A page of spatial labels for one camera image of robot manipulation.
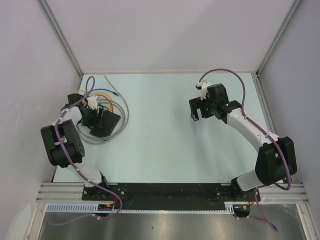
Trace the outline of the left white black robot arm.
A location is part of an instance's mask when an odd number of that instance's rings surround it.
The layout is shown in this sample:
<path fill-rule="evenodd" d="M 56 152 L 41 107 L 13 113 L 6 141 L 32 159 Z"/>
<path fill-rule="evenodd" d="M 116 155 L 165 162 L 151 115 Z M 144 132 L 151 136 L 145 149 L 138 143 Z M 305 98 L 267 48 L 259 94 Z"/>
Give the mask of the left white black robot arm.
<path fill-rule="evenodd" d="M 97 108 L 85 104 L 86 95 L 72 93 L 67 98 L 68 104 L 61 109 L 58 119 L 40 130 L 48 160 L 53 166 L 73 172 L 89 193 L 105 200 L 111 188 L 101 171 L 84 163 L 85 147 L 76 129 L 83 120 L 92 120 Z"/>

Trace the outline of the black network switch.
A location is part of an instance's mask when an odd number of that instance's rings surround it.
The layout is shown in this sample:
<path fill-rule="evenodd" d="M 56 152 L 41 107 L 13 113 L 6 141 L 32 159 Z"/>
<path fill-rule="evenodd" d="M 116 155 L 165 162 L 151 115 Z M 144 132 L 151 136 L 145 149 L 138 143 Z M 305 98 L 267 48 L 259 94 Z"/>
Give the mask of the black network switch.
<path fill-rule="evenodd" d="M 96 125 L 90 129 L 90 134 L 97 138 L 109 137 L 116 128 L 121 117 L 108 110 L 101 110 Z"/>

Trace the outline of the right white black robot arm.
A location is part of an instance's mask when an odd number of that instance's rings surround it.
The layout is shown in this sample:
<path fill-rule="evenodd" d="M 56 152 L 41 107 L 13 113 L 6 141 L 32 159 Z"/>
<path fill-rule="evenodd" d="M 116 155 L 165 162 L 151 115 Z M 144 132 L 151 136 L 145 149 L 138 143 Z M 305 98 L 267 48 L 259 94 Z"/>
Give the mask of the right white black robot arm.
<path fill-rule="evenodd" d="M 257 151 L 253 170 L 231 181 L 230 194 L 242 201 L 249 191 L 270 186 L 297 172 L 294 142 L 289 137 L 280 137 L 254 122 L 236 100 L 230 101 L 223 84 L 200 82 L 195 87 L 199 97 L 189 100 L 190 116 L 196 122 L 200 118 L 216 117 L 237 130 Z"/>

